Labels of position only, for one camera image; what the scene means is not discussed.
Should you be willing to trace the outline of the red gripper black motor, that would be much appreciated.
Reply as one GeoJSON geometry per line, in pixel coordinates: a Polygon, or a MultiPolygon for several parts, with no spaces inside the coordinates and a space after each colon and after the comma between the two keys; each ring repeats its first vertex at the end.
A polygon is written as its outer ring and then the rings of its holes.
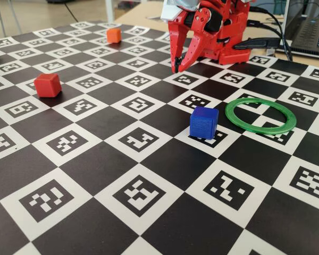
{"type": "Polygon", "coordinates": [[[172,72],[182,72],[191,66],[211,38],[208,32],[218,32],[230,9],[230,1],[168,1],[168,27],[172,72]],[[183,14],[183,23],[179,15],[183,14]],[[194,32],[188,50],[181,60],[188,31],[194,32]]]}

